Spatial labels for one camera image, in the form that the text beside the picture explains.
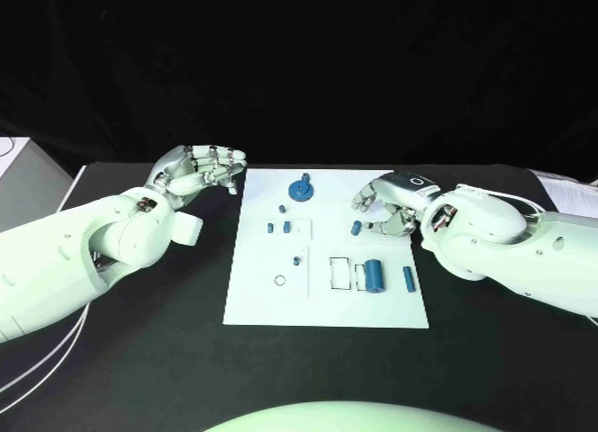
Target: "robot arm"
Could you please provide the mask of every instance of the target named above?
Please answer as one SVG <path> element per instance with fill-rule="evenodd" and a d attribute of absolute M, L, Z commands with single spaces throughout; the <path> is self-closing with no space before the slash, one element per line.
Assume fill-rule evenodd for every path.
<path fill-rule="evenodd" d="M 0 234 L 0 343 L 63 319 L 152 266 L 171 241 L 195 245 L 203 220 L 177 210 L 211 185 L 236 193 L 233 176 L 246 165 L 232 148 L 178 147 L 145 187 Z"/>
<path fill-rule="evenodd" d="M 543 211 L 514 197 L 532 207 L 523 214 L 491 192 L 465 184 L 448 193 L 438 189 L 419 194 L 412 179 L 426 180 L 412 173 L 390 173 L 360 191 L 354 208 L 363 210 L 373 192 L 369 205 L 380 200 L 386 208 L 400 209 L 379 229 L 369 223 L 363 228 L 406 235 L 418 221 L 422 247 L 458 277 L 490 277 L 526 297 L 598 318 L 598 219 Z"/>

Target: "black table surface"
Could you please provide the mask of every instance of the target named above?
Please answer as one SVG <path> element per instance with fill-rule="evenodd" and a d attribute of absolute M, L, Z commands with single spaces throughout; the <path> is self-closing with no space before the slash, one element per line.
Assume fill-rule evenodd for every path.
<path fill-rule="evenodd" d="M 408 169 L 445 190 L 467 183 L 553 210 L 520 168 L 338 167 Z M 148 164 L 93 164 L 66 208 L 139 186 L 149 171 Z M 491 280 L 455 277 L 418 234 L 429 329 L 223 325 L 243 179 L 240 196 L 210 188 L 185 209 L 204 219 L 197 246 L 172 244 L 162 261 L 92 303 L 71 355 L 0 416 L 0 430 L 191 432 L 279 405 L 337 400 L 410 405 L 509 431 L 598 430 L 598 328 Z M 0 384 L 50 351 L 77 316 L 0 346 Z"/>

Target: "black backdrop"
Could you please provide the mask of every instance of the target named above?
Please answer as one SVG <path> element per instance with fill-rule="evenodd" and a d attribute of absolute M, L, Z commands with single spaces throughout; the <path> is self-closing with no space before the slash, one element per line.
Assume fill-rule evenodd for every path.
<path fill-rule="evenodd" d="M 0 130 L 61 161 L 213 143 L 259 163 L 598 174 L 585 4 L 2 3 Z"/>

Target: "blue battery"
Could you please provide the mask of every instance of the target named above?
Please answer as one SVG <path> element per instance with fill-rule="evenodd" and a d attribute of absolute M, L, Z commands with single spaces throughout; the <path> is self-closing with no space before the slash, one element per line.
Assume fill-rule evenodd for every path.
<path fill-rule="evenodd" d="M 351 228 L 351 234 L 356 236 L 360 233 L 361 230 L 361 222 L 357 220 L 354 222 L 354 227 Z"/>
<path fill-rule="evenodd" d="M 367 275 L 367 291 L 370 293 L 383 293 L 384 273 L 382 271 L 382 261 L 370 259 L 364 264 L 364 274 Z"/>
<path fill-rule="evenodd" d="M 403 275 L 406 276 L 408 292 L 416 293 L 416 285 L 413 284 L 413 276 L 410 267 L 403 267 Z"/>

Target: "small blue part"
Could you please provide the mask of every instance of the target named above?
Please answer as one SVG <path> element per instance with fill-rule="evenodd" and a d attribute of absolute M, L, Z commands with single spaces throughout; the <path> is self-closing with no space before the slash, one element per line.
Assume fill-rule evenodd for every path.
<path fill-rule="evenodd" d="M 361 230 L 361 222 L 357 220 L 354 222 L 354 228 L 351 228 L 351 234 L 356 236 L 360 233 Z"/>
<path fill-rule="evenodd" d="M 312 198 L 314 194 L 315 194 L 315 188 L 309 183 L 309 174 L 305 173 L 302 179 L 291 184 L 289 196 L 292 197 L 294 200 L 302 203 L 304 201 L 308 201 Z"/>
<path fill-rule="evenodd" d="M 412 269 L 409 267 L 403 267 L 403 275 L 406 276 L 408 292 L 416 293 L 416 285 L 413 284 Z"/>
<path fill-rule="evenodd" d="M 384 273 L 382 271 L 382 261 L 370 259 L 364 264 L 364 274 L 367 276 L 367 291 L 370 293 L 383 293 L 384 288 Z"/>

